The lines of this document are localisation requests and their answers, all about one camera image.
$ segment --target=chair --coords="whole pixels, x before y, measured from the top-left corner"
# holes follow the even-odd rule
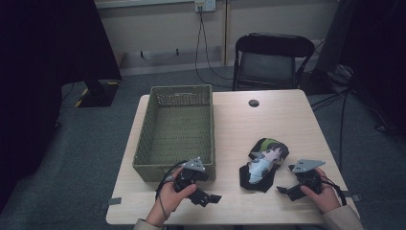
[[[244,35],[236,43],[233,91],[241,85],[251,88],[299,88],[305,65],[313,53],[313,43],[302,36]],[[297,71],[295,58],[304,58]]]

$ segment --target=wall outlet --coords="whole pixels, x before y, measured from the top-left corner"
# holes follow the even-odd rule
[[[215,0],[194,0],[194,11],[215,12]]]

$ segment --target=hand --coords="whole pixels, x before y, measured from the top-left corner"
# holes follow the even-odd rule
[[[324,171],[319,168],[315,170],[321,176],[322,180],[327,181]],[[334,189],[328,184],[322,183],[322,192],[319,195],[305,185],[301,186],[301,190],[306,196],[313,200],[322,213],[328,213],[329,211],[341,207]]]
[[[172,174],[172,177],[176,178],[176,176],[181,171],[182,168],[177,169]],[[173,182],[165,183],[165,185],[162,187],[162,190],[158,198],[155,200],[155,204],[153,205],[151,211],[149,212],[146,218],[146,222],[156,227],[162,227],[167,218],[169,218],[170,213],[175,211],[176,208],[179,206],[180,202],[184,198],[191,195],[194,191],[196,191],[195,184],[191,184],[184,190],[180,191],[179,193],[176,193],[176,191],[173,188]]]

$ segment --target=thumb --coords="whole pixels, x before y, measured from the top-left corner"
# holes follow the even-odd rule
[[[308,188],[306,185],[302,185],[301,186],[301,191],[308,197],[310,197],[311,199],[315,199],[316,198],[316,194],[310,189]]]
[[[180,196],[182,196],[183,198],[186,198],[189,195],[191,195],[192,193],[194,193],[194,191],[196,191],[196,189],[197,189],[196,184],[191,184],[188,187],[186,187],[185,189],[183,189],[181,192],[179,192],[178,194]]]

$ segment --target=gray carpet floor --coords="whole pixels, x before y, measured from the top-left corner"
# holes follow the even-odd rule
[[[215,68],[230,78],[232,68]],[[231,81],[199,70],[203,80],[228,87]],[[110,107],[76,108],[82,82],[63,87],[63,101],[52,143],[40,168],[20,180],[0,216],[1,229],[132,229],[106,223],[129,131],[141,96],[155,85],[202,81],[191,70],[124,77]],[[311,104],[329,95],[309,96]],[[335,159],[339,160],[343,99],[315,112]],[[356,95],[348,94],[342,140],[342,174],[354,195],[366,229],[406,229],[406,153],[401,136],[374,129],[376,119]]]

